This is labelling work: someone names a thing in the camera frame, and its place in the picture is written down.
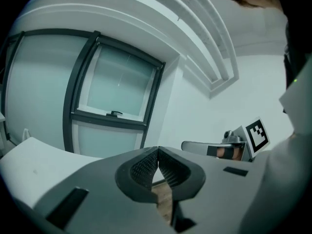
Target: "person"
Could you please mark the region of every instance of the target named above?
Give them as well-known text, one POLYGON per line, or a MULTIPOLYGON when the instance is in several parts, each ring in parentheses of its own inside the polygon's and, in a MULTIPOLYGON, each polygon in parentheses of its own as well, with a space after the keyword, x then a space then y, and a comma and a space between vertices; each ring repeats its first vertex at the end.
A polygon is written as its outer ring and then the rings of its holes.
MULTIPOLYGON (((276 8, 288 19, 284 65, 286 70, 286 88, 300 73, 312 52, 311 0, 233 0, 238 5, 249 8, 276 8)), ((223 157, 224 148, 218 148, 217 157, 223 157)), ((241 149, 235 149, 233 160, 240 160, 241 149)))

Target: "white ceiling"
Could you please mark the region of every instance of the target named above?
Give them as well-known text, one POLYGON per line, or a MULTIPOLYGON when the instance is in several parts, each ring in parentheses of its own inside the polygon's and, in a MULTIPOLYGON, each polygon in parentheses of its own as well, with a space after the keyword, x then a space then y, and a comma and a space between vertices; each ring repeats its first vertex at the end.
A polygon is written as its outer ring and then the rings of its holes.
MULTIPOLYGON (((224 20, 238 56, 283 54, 287 19, 282 12, 245 8, 231 0, 210 1, 224 20)), ((223 44, 217 44, 223 56, 227 57, 223 44)))

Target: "frosted glass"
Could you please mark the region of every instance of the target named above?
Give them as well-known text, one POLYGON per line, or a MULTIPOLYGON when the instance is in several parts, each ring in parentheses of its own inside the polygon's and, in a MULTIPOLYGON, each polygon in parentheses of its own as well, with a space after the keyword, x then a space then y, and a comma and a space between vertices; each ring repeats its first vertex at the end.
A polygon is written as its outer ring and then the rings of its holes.
POLYGON ((140 148, 143 131, 97 126, 73 121, 74 150, 107 158, 140 148))
POLYGON ((93 72, 93 75, 86 75, 81 96, 87 95, 88 98, 80 97, 80 109, 84 110, 86 101, 87 107, 103 110, 103 114, 114 110, 143 119, 155 75, 153 65, 118 49, 103 46, 95 68, 88 72, 93 72))
POLYGON ((22 40, 8 82, 7 124, 21 142, 31 136, 64 150, 63 106, 67 83, 87 39, 73 36, 30 36, 22 40))

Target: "white wall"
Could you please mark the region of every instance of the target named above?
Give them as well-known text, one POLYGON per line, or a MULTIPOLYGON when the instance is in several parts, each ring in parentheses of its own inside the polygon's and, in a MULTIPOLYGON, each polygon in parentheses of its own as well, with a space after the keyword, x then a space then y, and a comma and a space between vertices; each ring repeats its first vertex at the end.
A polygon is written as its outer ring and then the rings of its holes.
MULTIPOLYGON (((175 86, 178 91, 171 96, 158 145, 180 149, 185 140, 219 143, 226 130, 258 116, 271 141, 266 150, 292 134, 293 127, 278 100, 286 90, 283 57, 246 56, 237 61, 240 79, 211 100, 184 71, 175 86)), ((156 174, 154 181, 160 179, 156 174)))
POLYGON ((179 65, 180 57, 174 61, 167 63, 163 72, 159 90, 157 93, 155 106, 150 121, 148 134, 145 139, 145 147, 157 146, 160 138, 165 116, 171 101, 172 90, 177 79, 177 67, 179 65))
MULTIPOLYGON (((250 55, 283 55, 287 45, 285 25, 265 29, 263 34, 258 32, 244 32, 232 35, 236 56, 250 55)), ((228 53, 223 43, 219 47, 223 58, 228 58, 228 53)))

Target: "window latch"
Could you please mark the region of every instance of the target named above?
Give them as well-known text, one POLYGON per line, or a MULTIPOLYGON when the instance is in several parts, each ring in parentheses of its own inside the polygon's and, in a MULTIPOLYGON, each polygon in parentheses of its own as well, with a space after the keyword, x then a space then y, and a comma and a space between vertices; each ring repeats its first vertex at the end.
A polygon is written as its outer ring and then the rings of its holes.
POLYGON ((117 115, 115 115, 115 113, 121 114, 121 115, 122 115, 122 112, 119 112, 119 111, 112 111, 110 114, 106 114, 106 116, 117 117, 117 115))

